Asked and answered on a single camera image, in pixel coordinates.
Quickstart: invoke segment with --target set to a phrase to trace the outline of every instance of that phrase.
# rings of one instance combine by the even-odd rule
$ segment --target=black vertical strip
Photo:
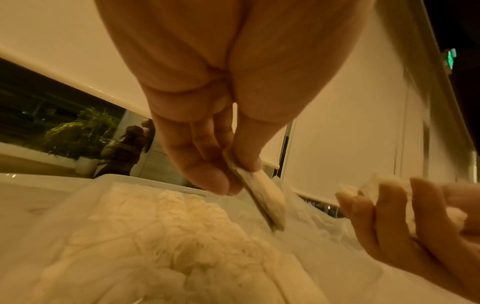
[[[289,144],[289,137],[285,135],[285,137],[283,138],[283,144],[281,146],[281,154],[280,154],[280,162],[279,162],[280,168],[273,172],[274,176],[280,177],[282,175],[282,169],[284,167],[285,155],[287,153],[288,144]]]

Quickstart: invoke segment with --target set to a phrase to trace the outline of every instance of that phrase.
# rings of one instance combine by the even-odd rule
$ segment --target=hand
[[[96,0],[166,153],[217,194],[241,189],[222,150],[232,146],[241,167],[260,170],[264,145],[334,76],[373,2]]]
[[[371,257],[480,303],[478,243],[455,230],[447,217],[445,194],[456,207],[469,206],[471,211],[475,209],[469,204],[473,203],[472,197],[456,187],[440,187],[423,179],[410,182],[418,240],[409,234],[405,222],[407,196],[399,186],[381,184],[375,206],[363,196],[338,193],[337,198],[342,212],[351,220],[358,241]],[[480,188],[475,194],[478,198]],[[466,228],[471,225],[467,220]],[[475,232],[479,232],[478,227],[470,228],[470,233]]]

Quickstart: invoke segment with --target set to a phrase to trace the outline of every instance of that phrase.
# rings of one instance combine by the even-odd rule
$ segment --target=ceiling
[[[424,0],[440,52],[455,48],[450,81],[480,151],[480,1]]]

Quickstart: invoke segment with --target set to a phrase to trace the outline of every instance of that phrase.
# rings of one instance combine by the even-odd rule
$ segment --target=plant pot
[[[91,159],[81,156],[76,161],[75,173],[83,176],[93,176],[99,164],[99,159]]]

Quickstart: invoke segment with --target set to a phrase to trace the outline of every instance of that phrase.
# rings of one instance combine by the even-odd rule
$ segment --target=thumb
[[[248,117],[240,110],[237,128],[233,137],[232,152],[237,164],[243,169],[255,172],[262,168],[260,152],[267,142],[285,125]]]

